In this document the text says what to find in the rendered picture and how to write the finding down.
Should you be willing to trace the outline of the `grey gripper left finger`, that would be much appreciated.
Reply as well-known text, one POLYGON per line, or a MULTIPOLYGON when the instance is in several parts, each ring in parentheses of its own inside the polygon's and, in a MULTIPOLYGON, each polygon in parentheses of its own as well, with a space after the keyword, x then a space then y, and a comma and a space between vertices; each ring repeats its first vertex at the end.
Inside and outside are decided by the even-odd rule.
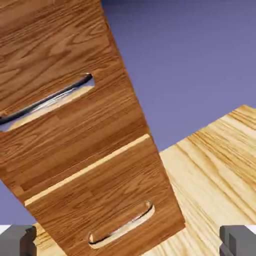
POLYGON ((0 256, 37 256, 33 225, 0 225, 0 256))

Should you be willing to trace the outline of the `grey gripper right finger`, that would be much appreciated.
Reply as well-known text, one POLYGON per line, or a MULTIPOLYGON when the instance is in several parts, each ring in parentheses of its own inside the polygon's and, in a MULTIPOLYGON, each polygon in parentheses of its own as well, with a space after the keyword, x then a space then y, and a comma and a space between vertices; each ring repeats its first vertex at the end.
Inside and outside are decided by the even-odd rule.
POLYGON ((219 256, 256 256, 256 225, 222 225, 219 256))

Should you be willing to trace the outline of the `small wooden drawer front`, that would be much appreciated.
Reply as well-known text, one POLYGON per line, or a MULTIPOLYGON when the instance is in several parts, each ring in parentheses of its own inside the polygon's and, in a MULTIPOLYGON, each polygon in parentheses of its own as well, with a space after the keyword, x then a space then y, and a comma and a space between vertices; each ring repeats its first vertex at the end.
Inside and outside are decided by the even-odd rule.
POLYGON ((140 256, 185 227, 148 134, 24 205, 66 256, 140 256))

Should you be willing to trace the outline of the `brown wooden cabinet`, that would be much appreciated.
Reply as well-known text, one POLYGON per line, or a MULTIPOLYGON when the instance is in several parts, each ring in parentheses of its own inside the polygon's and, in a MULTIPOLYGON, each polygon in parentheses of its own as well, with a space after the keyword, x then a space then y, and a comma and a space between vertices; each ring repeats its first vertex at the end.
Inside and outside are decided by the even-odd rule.
POLYGON ((0 0, 0 179, 66 256, 140 256, 185 220, 101 0, 0 0))

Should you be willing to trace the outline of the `large wooden drawer front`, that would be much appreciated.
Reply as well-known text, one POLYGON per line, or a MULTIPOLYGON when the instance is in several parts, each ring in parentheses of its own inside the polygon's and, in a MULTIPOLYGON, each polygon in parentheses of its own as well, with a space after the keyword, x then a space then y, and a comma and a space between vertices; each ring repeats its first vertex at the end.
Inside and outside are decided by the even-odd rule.
POLYGON ((88 94, 0 134, 0 179, 38 194, 149 132, 100 0, 0 0, 0 111, 11 114, 78 81, 88 94))

